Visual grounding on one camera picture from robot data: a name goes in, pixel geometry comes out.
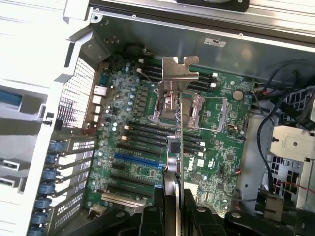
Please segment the green circuit board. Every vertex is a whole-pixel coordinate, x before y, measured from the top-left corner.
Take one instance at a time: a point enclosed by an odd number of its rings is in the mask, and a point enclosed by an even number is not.
[[[160,125],[149,119],[155,110],[158,84],[137,73],[143,61],[113,55],[108,63],[100,82],[113,88],[102,109],[85,207],[98,204],[107,210],[118,207],[132,212],[133,207],[104,200],[102,196],[105,193],[140,204],[152,203],[154,188],[161,187],[167,163],[166,147],[154,138],[171,132],[174,121],[161,119],[164,125]],[[161,61],[155,59],[144,59],[144,64],[161,67]],[[199,152],[186,148],[184,186],[191,188],[198,205],[211,206],[224,217],[236,186],[237,176],[233,174],[241,162],[254,81],[211,69],[191,66],[190,70],[203,75],[215,73],[217,79],[212,91],[188,89],[186,94],[204,98],[199,111],[200,129],[187,127],[184,131],[187,138],[199,137],[204,144]],[[235,91],[241,91],[243,98],[235,100]],[[151,130],[155,134],[145,136]]]

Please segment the screw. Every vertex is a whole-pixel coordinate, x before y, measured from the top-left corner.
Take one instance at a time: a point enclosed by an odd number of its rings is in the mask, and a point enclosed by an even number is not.
[[[241,218],[241,215],[239,213],[234,212],[234,213],[232,213],[232,217],[238,219],[238,218]]]
[[[157,208],[156,208],[155,206],[150,207],[150,208],[148,209],[148,211],[156,211],[156,210],[157,210]]]
[[[206,209],[203,208],[203,207],[198,207],[198,208],[197,208],[197,211],[199,211],[199,212],[206,212]]]
[[[123,217],[124,215],[125,215],[125,213],[120,212],[120,213],[116,214],[116,217]]]

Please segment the fan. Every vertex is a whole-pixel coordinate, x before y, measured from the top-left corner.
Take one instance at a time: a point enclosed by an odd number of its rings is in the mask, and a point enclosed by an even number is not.
[[[245,12],[250,0],[176,0],[177,3]]]

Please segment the motherboard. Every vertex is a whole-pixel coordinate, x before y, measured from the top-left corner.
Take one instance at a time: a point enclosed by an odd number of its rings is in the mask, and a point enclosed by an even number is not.
[[[161,61],[113,55],[99,83],[107,88],[97,123],[85,207],[133,212],[152,203],[167,168],[175,115],[157,112]],[[199,72],[183,93],[184,188],[198,205],[224,217],[240,171],[254,81],[192,65]]]

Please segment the cpu socket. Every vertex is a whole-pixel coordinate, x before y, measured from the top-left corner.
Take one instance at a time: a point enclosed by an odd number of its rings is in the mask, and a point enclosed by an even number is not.
[[[175,125],[175,112],[166,111],[165,104],[162,110],[158,110],[158,89],[154,92],[157,94],[157,100],[155,110],[152,115],[148,116],[148,119],[156,124],[162,126],[174,126]],[[199,112],[202,109],[202,105],[205,99],[195,92],[185,91],[183,93],[183,125],[188,128],[198,128],[200,116]]]

